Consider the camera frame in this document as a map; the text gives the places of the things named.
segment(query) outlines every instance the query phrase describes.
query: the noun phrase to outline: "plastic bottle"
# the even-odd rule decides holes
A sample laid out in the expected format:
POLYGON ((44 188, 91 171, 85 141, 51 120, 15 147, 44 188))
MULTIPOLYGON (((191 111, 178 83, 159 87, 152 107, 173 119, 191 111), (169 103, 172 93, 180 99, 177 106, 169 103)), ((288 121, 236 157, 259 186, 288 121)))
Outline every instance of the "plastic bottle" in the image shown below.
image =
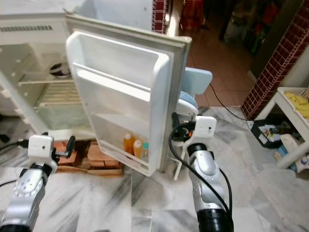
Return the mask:
POLYGON ((143 152, 141 155, 141 159, 145 162, 148 162, 149 155, 148 155, 148 149, 149 149, 149 143, 144 143, 143 144, 143 152))
POLYGON ((130 133, 126 133, 124 138, 125 152, 134 155, 133 144, 134 144, 134 138, 130 133))
POLYGON ((141 158, 142 144, 143 143, 141 142, 141 140, 135 140, 133 145, 134 155, 139 159, 141 158))

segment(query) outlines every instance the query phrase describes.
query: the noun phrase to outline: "open refrigerator door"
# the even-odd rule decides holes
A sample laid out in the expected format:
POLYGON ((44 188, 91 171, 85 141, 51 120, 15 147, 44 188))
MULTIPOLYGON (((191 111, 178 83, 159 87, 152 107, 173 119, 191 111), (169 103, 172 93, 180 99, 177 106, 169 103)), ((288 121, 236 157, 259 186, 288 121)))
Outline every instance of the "open refrigerator door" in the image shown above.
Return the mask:
POLYGON ((77 15, 66 23, 71 74, 101 151, 147 176, 162 171, 191 38, 77 15), (149 144, 147 160, 125 151, 128 133, 149 144))

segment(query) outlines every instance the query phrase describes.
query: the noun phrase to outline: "tiled wall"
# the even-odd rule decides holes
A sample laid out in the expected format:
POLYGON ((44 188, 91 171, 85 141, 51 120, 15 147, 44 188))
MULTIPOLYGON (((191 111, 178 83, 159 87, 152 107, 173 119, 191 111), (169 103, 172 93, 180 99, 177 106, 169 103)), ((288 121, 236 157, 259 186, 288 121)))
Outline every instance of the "tiled wall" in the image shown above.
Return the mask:
POLYGON ((241 109, 255 119, 309 44, 309 0, 304 0, 241 109))
POLYGON ((165 33, 165 13, 167 0, 154 0, 153 2, 153 24, 152 30, 158 33, 165 33))

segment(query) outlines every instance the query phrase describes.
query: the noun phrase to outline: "bottle cap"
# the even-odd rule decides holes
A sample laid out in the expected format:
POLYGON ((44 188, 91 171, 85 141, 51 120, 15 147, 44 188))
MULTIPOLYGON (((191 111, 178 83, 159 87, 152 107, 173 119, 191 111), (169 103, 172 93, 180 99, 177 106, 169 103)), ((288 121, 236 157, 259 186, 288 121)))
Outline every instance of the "bottle cap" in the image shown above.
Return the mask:
POLYGON ((141 145, 142 145, 141 140, 135 140, 134 142, 135 147, 141 147, 141 145))
POLYGON ((149 148, 149 143, 144 143, 144 144, 143 144, 143 148, 144 148, 145 150, 147 150, 147 149, 149 148))
POLYGON ((131 138, 132 138, 132 136, 131 136, 130 133, 126 133, 126 134, 125 134, 125 139, 131 139, 131 138))

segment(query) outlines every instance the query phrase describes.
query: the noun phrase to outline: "red tile wall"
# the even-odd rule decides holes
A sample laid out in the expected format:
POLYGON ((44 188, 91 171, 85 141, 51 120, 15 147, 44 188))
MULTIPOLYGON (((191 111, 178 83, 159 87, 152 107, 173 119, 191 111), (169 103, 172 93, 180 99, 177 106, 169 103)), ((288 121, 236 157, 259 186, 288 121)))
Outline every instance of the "red tile wall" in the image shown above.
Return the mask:
POLYGON ((241 109, 253 120, 309 44, 309 0, 304 0, 241 109))
POLYGON ((167 0, 154 0, 153 1, 153 21, 152 31, 158 33, 165 33, 165 13, 166 13, 167 0))

